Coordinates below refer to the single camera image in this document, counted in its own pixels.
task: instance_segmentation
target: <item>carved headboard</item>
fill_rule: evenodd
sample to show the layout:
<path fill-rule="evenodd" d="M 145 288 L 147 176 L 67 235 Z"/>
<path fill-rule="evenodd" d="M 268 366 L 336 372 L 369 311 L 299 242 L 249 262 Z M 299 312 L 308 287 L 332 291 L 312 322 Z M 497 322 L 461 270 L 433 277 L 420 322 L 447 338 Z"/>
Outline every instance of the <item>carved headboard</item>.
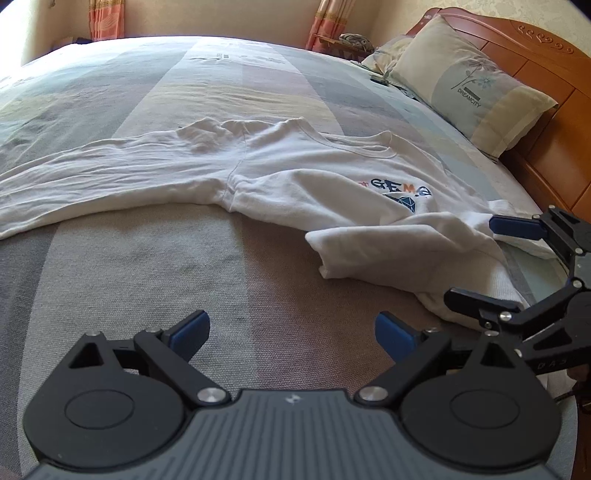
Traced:
<path fill-rule="evenodd" d="M 502 70 L 558 102 L 501 161 L 540 208 L 591 221 L 591 59 L 542 28 L 461 8 L 432 8 L 408 33 L 437 13 Z"/>

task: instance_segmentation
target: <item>pillow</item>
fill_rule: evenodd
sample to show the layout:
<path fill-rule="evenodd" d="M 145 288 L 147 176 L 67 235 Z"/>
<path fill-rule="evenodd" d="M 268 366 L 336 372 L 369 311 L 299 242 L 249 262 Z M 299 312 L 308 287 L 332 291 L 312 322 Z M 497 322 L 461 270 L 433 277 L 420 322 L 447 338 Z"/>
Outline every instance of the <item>pillow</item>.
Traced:
<path fill-rule="evenodd" d="M 376 48 L 370 56 L 361 62 L 361 65 L 375 73 L 384 74 L 387 67 L 391 68 L 396 64 L 411 40 L 412 37 L 408 35 L 394 37 L 380 48 Z"/>
<path fill-rule="evenodd" d="M 557 102 L 502 72 L 440 15 L 391 69 L 484 153 L 499 157 Z"/>

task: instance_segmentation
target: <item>blue gripper pad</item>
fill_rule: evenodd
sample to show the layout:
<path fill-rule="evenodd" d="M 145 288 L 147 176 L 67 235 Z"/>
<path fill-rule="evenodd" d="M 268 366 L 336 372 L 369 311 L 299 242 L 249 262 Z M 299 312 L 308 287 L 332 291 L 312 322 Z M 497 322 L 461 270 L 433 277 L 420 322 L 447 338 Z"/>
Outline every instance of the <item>blue gripper pad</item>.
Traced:
<path fill-rule="evenodd" d="M 395 362 L 402 361 L 415 350 L 420 335 L 389 312 L 380 312 L 375 319 L 375 339 Z"/>
<path fill-rule="evenodd" d="M 195 312 L 185 318 L 180 324 L 164 332 L 165 345 L 185 361 L 203 346 L 209 338 L 209 316 L 206 312 Z"/>
<path fill-rule="evenodd" d="M 493 215 L 488 222 L 489 228 L 498 235 L 516 236 L 529 240 L 546 238 L 547 233 L 539 220 L 519 217 Z"/>

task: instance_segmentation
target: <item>bedsheet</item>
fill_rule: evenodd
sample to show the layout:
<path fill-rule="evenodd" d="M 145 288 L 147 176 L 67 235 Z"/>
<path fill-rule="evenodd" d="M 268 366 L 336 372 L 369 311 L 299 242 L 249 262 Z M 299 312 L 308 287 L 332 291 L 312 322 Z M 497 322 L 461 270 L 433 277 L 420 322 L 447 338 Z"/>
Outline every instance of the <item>bedsheet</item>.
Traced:
<path fill-rule="evenodd" d="M 302 116 L 331 134 L 391 130 L 485 199 L 539 211 L 502 166 L 429 108 L 369 75 L 321 54 L 228 38 L 67 46 L 0 83 L 0 172 L 94 140 L 176 129 L 205 116 Z M 556 261 L 502 247 L 530 303 L 560 286 L 564 272 Z M 22 412 L 87 330 L 125 338 L 205 309 L 212 334 L 191 363 L 236 393 L 354 391 L 391 365 L 373 339 L 380 310 L 417 329 L 440 325 L 410 293 L 327 281 L 319 265 L 304 232 L 213 206 L 99 213 L 0 241 L 0 476 L 19 478 L 35 465 Z"/>

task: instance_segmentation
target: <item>curtain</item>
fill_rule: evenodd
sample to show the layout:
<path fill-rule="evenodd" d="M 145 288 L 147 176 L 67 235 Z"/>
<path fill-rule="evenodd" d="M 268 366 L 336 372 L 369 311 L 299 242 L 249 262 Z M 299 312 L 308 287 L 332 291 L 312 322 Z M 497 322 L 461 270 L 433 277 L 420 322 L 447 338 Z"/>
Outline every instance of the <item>curtain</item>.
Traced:
<path fill-rule="evenodd" d="M 125 0 L 90 0 L 88 19 L 92 41 L 125 36 L 124 4 Z"/>
<path fill-rule="evenodd" d="M 339 38 L 339 35 L 345 30 L 354 4 L 355 0 L 322 0 L 314 17 L 306 50 L 324 53 L 325 47 L 320 44 L 315 35 Z"/>

